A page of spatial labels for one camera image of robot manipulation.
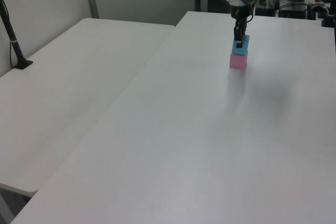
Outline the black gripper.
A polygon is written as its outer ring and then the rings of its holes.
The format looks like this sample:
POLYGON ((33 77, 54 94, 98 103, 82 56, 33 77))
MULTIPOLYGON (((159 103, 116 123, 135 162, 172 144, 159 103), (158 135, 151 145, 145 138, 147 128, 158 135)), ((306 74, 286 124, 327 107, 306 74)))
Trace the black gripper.
POLYGON ((230 5, 230 14, 237 22, 243 24, 243 28, 239 25, 234 27, 234 41, 237 48, 243 47, 243 36, 246 34, 247 23, 254 17, 254 9, 251 5, 234 6, 230 5))

